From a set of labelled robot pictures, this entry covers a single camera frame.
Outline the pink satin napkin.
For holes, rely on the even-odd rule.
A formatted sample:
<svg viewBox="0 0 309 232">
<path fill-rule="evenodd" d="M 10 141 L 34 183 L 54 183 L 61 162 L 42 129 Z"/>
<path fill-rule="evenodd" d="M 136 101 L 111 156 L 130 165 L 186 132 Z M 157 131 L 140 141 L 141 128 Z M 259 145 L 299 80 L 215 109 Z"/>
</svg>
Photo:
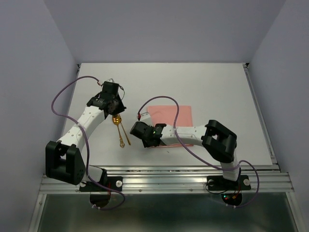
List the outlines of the pink satin napkin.
<svg viewBox="0 0 309 232">
<path fill-rule="evenodd" d="M 176 105 L 154 105 L 148 106 L 147 112 L 150 114 L 152 123 L 155 124 L 167 124 L 173 126 L 174 119 L 177 113 Z M 177 127 L 192 127 L 192 111 L 191 106 L 180 105 L 179 114 L 176 121 Z"/>
</svg>

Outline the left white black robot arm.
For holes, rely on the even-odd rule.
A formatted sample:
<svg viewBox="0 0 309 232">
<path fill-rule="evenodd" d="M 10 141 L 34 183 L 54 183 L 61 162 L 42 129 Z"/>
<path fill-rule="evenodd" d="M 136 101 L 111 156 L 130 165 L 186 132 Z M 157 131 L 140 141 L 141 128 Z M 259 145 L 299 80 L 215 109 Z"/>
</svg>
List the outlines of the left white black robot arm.
<svg viewBox="0 0 309 232">
<path fill-rule="evenodd" d="M 45 172 L 47 177 L 78 185 L 89 182 L 96 190 L 107 186 L 107 178 L 100 168 L 90 167 L 90 155 L 82 157 L 84 147 L 88 148 L 88 139 L 95 129 L 109 116 L 123 112 L 119 95 L 99 93 L 92 97 L 78 120 L 56 142 L 50 141 L 45 148 Z"/>
</svg>

